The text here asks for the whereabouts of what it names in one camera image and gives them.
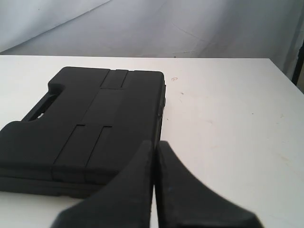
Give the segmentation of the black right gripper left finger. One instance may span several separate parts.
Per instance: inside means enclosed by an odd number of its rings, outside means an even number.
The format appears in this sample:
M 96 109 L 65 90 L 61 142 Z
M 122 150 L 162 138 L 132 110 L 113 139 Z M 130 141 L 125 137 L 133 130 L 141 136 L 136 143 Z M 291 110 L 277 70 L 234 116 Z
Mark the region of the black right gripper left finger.
M 143 141 L 128 165 L 91 197 L 60 212 L 53 228 L 148 228 L 154 148 Z

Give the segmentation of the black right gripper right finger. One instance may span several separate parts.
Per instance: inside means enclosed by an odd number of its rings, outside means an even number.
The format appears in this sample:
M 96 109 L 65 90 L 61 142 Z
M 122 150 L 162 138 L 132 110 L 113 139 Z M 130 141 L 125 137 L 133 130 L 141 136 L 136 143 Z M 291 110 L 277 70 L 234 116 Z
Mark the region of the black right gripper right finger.
M 261 228 L 248 211 L 213 192 L 180 161 L 169 143 L 156 150 L 155 191 L 161 228 Z

